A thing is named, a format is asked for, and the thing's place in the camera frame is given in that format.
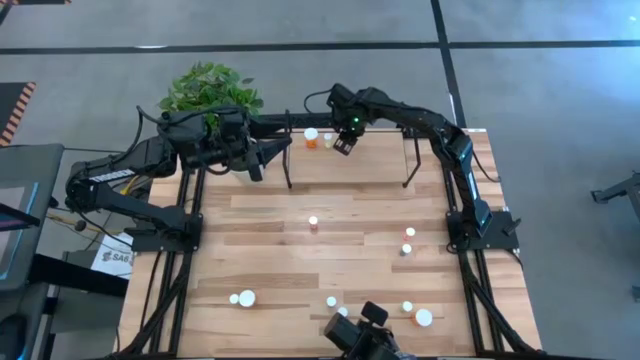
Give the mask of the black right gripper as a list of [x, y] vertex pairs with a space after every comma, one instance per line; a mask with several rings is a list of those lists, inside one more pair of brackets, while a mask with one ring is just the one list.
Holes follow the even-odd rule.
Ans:
[[[338, 133], [348, 135], [363, 135], [369, 122], [364, 108], [357, 103], [355, 94], [340, 83], [334, 84], [327, 98], [327, 105], [331, 108], [331, 126]], [[358, 142], [357, 137], [344, 139], [339, 135], [333, 144], [333, 149], [349, 155]]]

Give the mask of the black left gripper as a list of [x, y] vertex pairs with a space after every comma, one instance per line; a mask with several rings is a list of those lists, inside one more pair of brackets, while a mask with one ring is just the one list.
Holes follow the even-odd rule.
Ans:
[[290, 137], [254, 141], [250, 135], [250, 117], [246, 112], [219, 114], [216, 126], [206, 121], [205, 127], [208, 145], [204, 169], [216, 176], [247, 172], [251, 181], [262, 181], [263, 164], [269, 164], [280, 154], [278, 148], [286, 148], [292, 142]]

